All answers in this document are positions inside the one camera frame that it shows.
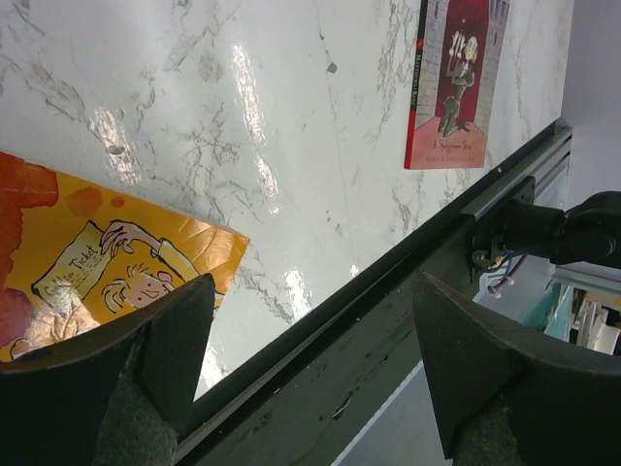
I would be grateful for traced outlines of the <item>purple orange Roald Dahl book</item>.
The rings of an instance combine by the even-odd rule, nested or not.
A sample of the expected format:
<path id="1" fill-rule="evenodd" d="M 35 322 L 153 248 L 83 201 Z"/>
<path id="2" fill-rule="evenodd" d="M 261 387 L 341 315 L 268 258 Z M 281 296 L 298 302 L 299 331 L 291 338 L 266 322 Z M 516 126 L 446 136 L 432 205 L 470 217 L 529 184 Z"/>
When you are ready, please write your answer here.
<path id="1" fill-rule="evenodd" d="M 1 358 L 89 331 L 193 279 L 226 294 L 245 236 L 1 156 Z"/>

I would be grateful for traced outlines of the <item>pink red Shakespeare Story book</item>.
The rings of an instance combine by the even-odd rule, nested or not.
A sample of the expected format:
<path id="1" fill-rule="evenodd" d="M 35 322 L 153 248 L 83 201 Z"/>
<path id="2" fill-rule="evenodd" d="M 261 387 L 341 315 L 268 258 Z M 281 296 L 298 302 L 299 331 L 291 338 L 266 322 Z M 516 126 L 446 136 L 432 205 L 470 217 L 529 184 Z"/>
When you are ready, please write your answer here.
<path id="1" fill-rule="evenodd" d="M 504 0 L 421 3 L 405 169 L 484 166 L 509 10 Z"/>

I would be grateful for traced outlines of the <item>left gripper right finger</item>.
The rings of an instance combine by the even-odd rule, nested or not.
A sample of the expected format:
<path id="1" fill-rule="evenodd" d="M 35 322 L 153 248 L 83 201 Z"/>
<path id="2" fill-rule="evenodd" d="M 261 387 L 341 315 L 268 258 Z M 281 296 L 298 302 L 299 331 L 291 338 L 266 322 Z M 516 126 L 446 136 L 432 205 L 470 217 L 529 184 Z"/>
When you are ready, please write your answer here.
<path id="1" fill-rule="evenodd" d="M 413 315 L 443 454 L 456 465 L 617 465 L 620 359 L 417 272 Z"/>

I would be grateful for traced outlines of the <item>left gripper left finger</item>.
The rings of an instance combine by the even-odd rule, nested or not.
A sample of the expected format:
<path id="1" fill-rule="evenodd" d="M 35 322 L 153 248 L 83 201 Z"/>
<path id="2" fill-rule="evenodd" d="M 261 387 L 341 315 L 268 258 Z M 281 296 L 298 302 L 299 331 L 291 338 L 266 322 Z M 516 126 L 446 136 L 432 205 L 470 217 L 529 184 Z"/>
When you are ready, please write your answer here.
<path id="1" fill-rule="evenodd" d="M 212 326 L 202 275 L 152 304 L 1 366 L 4 465 L 171 465 Z"/>

